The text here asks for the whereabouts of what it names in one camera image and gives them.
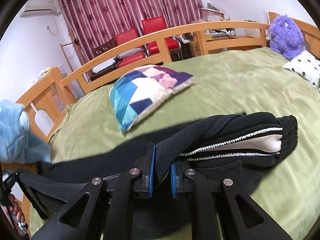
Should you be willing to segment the person's left hand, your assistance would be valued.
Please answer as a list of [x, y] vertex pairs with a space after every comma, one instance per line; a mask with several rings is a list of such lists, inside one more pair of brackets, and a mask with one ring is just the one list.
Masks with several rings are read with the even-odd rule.
[[23, 231], [21, 231], [20, 227], [18, 226], [17, 221], [19, 221], [20, 223], [24, 223], [25, 215], [22, 212], [22, 209], [19, 206], [19, 203], [16, 201], [15, 196], [13, 194], [9, 194], [8, 197], [11, 202], [11, 205], [9, 205], [9, 210], [4, 206], [2, 206], [2, 210], [4, 211], [4, 214], [6, 215], [7, 219], [10, 219], [10, 216], [8, 213], [11, 213], [12, 216], [14, 215], [16, 217], [16, 220], [14, 220], [14, 226], [20, 235], [24, 235]]

